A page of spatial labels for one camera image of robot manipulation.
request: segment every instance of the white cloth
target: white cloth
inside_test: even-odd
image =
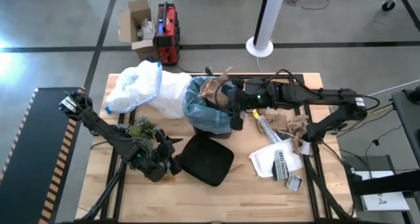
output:
[[[249,155],[259,177],[265,178],[273,176],[271,169],[274,162],[274,153],[277,150],[283,151],[288,171],[295,171],[303,168],[302,158],[293,152],[293,141],[291,139],[286,139],[265,146]]]

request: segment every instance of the blue plastic bag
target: blue plastic bag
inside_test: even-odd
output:
[[[229,133],[230,116],[225,112],[208,107],[206,101],[198,96],[201,86],[209,78],[209,76],[196,76],[191,79],[182,102],[184,116],[192,126],[202,131],[212,132],[216,135]]]

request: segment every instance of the white plastic bag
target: white plastic bag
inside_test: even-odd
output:
[[[182,100],[191,76],[162,70],[159,62],[142,61],[122,71],[112,92],[106,97],[111,112],[126,113],[149,103],[166,118],[182,118]]]

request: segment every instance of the green plant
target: green plant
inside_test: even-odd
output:
[[[157,124],[150,122],[147,117],[142,116],[137,119],[129,129],[132,138],[142,138],[146,141],[146,146],[152,149],[154,139],[154,131]]]

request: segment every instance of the round base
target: round base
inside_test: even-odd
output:
[[[268,42],[268,45],[265,49],[260,50],[256,49],[254,46],[254,37],[248,39],[246,48],[248,50],[248,53],[257,56],[257,57],[267,57],[270,56],[270,54],[273,52],[273,43],[271,41]]]

